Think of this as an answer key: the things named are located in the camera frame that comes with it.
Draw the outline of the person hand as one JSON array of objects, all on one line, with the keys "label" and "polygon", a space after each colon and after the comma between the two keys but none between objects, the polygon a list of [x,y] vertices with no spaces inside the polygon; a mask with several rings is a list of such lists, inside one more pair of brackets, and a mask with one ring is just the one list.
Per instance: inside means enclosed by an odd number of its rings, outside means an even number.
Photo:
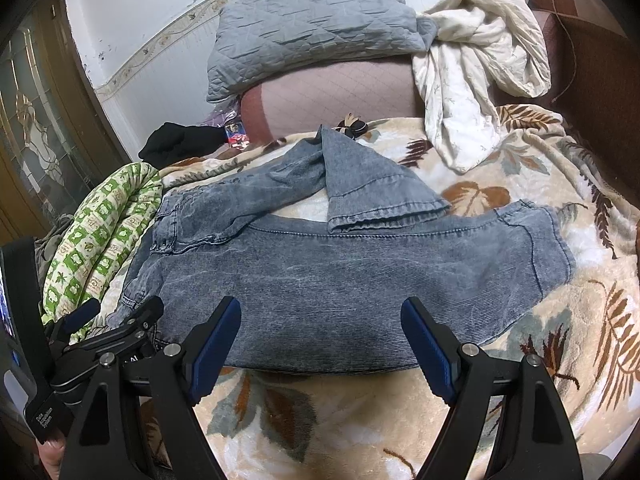
[{"label": "person hand", "polygon": [[52,480],[58,480],[58,478],[60,478],[65,445],[66,439],[59,431],[44,443],[37,441],[40,462]]}]

